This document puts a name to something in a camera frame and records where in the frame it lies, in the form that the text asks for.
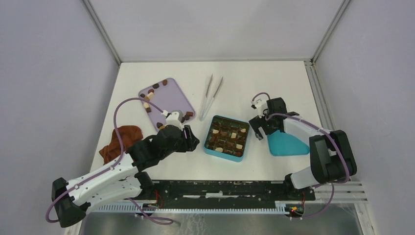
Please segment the teal box lid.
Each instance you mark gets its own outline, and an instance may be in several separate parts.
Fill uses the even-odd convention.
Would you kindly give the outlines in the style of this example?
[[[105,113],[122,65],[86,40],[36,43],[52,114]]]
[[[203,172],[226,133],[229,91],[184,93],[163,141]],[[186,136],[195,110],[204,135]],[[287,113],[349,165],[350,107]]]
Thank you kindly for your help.
[[[309,147],[293,135],[276,131],[267,136],[269,152],[275,157],[309,154]]]

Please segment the teal chocolate box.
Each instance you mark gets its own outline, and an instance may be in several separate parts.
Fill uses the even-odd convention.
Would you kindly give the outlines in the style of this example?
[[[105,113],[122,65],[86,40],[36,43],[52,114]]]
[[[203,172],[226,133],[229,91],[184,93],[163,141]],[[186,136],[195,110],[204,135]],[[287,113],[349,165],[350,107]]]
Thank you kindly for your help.
[[[250,125],[247,122],[215,115],[207,131],[203,150],[206,154],[233,162],[241,162],[244,158]],[[222,153],[215,149],[222,147]]]

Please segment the metal kitchen tongs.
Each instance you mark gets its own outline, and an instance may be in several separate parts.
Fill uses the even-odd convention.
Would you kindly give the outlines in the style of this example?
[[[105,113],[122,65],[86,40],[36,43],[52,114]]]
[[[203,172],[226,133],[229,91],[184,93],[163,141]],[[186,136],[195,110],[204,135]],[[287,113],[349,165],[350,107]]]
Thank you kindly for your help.
[[[211,109],[211,106],[214,102],[214,100],[216,99],[221,87],[223,86],[224,83],[224,77],[221,77],[217,87],[215,89],[212,88],[212,83],[213,83],[213,74],[210,76],[210,79],[208,80],[208,84],[206,87],[206,90],[204,92],[204,98],[203,98],[203,102],[202,102],[202,108],[201,108],[201,114],[199,117],[199,121],[203,121],[209,110]]]

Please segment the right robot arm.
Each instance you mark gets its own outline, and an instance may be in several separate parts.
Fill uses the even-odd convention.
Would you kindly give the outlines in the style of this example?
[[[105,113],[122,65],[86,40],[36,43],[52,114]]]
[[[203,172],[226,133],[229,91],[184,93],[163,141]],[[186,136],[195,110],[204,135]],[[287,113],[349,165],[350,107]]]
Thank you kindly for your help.
[[[295,200],[302,189],[326,183],[345,183],[357,173],[349,139],[343,130],[328,130],[316,126],[296,112],[288,112],[279,98],[251,99],[257,115],[249,121],[258,140],[270,139],[276,133],[287,134],[308,147],[310,166],[286,175],[283,195]]]

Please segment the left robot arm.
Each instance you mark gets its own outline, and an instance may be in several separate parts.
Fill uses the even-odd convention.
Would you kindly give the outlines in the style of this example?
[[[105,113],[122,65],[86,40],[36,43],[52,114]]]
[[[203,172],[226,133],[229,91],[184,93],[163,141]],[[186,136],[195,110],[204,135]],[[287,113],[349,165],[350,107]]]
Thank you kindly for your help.
[[[134,198],[149,199],[154,185],[145,169],[156,166],[172,153],[192,152],[200,143],[190,125],[168,125],[157,134],[134,143],[121,156],[101,168],[72,180],[58,178],[52,183],[55,223],[70,227],[94,209],[112,202]]]

